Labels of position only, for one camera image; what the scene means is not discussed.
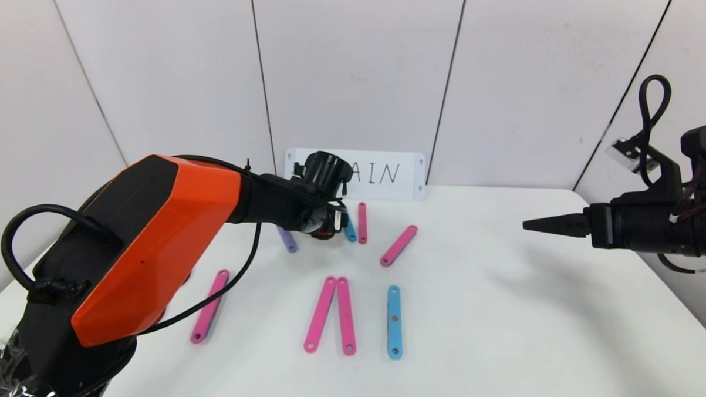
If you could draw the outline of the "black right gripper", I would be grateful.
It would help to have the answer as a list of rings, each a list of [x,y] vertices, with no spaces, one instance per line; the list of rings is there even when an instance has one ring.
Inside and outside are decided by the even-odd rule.
[[[694,255],[693,223],[672,223],[670,206],[594,203],[588,208],[588,216],[573,213],[525,220],[523,229],[577,238],[591,233],[595,248]]]

